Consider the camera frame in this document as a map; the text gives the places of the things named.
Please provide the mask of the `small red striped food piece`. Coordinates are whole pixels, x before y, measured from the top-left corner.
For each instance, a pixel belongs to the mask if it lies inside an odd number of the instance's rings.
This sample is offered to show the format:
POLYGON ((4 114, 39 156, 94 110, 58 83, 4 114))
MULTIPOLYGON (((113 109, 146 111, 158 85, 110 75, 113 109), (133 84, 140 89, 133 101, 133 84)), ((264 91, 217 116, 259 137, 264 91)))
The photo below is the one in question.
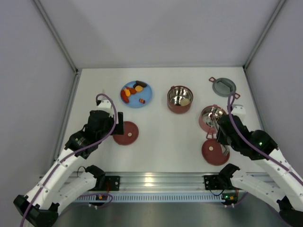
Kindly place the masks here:
POLYGON ((145 103, 145 100, 140 98, 140 99, 139 99, 139 102, 142 103, 142 104, 144 104, 144 103, 145 103))

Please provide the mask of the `orange carrot food piece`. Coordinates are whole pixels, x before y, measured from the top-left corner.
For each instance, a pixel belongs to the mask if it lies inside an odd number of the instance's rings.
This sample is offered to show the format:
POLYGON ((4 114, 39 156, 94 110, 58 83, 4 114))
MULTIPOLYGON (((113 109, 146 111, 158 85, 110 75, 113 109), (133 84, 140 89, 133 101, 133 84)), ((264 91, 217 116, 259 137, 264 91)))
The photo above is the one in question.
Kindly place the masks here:
POLYGON ((137 93, 137 91, 133 87, 125 87, 124 91, 127 97, 137 93))

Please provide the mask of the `dark brown food piece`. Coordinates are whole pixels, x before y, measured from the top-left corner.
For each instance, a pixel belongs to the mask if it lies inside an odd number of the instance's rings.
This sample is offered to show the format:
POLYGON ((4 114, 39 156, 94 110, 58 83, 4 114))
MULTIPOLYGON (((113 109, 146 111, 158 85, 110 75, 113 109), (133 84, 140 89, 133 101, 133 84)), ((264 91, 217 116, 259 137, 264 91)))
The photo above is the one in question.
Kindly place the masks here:
POLYGON ((141 86, 141 87, 147 87, 147 84, 142 82, 142 81, 135 81, 135 84, 133 85, 133 88, 136 88, 137 86, 141 86))

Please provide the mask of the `beige round food slice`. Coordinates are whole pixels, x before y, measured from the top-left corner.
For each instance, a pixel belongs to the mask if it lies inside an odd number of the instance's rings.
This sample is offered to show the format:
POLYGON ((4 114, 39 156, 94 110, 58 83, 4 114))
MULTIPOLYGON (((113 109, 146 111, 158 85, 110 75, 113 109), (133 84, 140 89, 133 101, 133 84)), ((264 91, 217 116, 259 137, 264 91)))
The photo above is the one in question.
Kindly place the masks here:
POLYGON ((186 105, 188 105, 188 104, 190 104, 190 103, 191 103, 191 100, 188 99, 188 98, 184 98, 184 99, 182 99, 182 100, 180 101, 180 105, 181 105, 181 106, 186 106, 186 105))

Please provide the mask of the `metal tongs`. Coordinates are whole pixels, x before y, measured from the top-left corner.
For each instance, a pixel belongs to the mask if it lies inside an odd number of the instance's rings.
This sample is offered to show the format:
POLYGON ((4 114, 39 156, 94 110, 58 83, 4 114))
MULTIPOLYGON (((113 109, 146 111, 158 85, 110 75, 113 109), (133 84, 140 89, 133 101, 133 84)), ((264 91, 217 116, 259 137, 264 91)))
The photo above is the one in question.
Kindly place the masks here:
POLYGON ((218 122, 217 122, 217 116, 216 116, 216 112, 215 111, 211 111, 211 123, 212 123, 212 127, 215 128, 215 132, 216 132, 216 141, 220 144, 221 148, 222 148, 222 153, 226 156, 229 154, 230 150, 229 148, 222 144, 221 142, 219 142, 219 136, 218 136, 218 133, 219 133, 219 125, 218 125, 218 122))

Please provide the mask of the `red sausage food piece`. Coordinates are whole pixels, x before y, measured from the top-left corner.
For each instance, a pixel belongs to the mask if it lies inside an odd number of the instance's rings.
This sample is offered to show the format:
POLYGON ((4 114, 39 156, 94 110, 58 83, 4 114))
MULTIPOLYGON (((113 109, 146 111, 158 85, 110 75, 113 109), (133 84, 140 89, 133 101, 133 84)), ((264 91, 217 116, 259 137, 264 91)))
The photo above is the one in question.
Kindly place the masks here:
POLYGON ((129 99, 125 93, 125 91, 122 89, 121 93, 120 93, 121 99, 125 102, 125 103, 129 103, 129 99))

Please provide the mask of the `orange round food slice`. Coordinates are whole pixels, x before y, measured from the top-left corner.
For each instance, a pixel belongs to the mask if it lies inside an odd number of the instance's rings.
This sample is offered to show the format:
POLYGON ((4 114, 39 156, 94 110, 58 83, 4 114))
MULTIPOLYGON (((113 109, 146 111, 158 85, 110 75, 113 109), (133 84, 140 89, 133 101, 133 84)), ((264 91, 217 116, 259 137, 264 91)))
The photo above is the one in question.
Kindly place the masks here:
POLYGON ((135 87, 135 90, 136 90, 137 92, 141 92, 141 91, 143 90, 143 87, 141 87, 141 86, 136 86, 136 87, 135 87))

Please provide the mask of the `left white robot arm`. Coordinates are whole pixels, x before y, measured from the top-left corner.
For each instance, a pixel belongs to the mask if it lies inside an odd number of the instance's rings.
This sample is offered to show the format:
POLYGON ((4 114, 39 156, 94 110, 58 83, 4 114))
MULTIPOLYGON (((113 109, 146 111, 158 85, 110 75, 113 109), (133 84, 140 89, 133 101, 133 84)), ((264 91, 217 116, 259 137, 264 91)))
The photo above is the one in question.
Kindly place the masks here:
POLYGON ((26 195, 14 199, 22 216, 21 225, 28 221, 35 227, 51 227, 62 211, 83 193, 102 189, 106 173, 95 165, 86 167, 71 184, 65 182, 103 140, 124 133, 123 119, 122 112, 90 111, 87 124, 70 136, 44 177, 26 195))

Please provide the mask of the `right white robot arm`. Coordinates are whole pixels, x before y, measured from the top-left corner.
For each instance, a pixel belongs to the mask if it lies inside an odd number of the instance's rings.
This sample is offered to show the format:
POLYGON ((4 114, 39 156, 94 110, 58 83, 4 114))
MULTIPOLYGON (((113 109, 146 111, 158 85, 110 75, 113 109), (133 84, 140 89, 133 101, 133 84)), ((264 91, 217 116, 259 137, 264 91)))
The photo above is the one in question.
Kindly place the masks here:
POLYGON ((227 164, 218 174, 225 189, 245 190, 271 206, 292 227, 303 225, 303 179, 292 169, 277 143, 264 131, 249 131, 238 116, 228 114, 218 122, 217 141, 248 157, 276 183, 272 186, 227 164))

